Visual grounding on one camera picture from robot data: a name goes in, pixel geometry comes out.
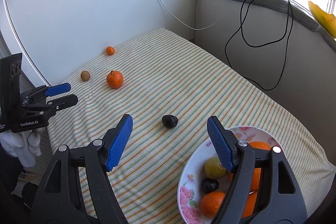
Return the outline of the white gloved left hand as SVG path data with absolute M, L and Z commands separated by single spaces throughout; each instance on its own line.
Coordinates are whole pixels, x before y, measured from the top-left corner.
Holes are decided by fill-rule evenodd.
M 40 141 L 42 128 L 32 131 L 13 133 L 5 131 L 1 133 L 1 146 L 10 156 L 17 157 L 25 168 L 31 168 L 36 164 L 36 157 L 40 156 Z

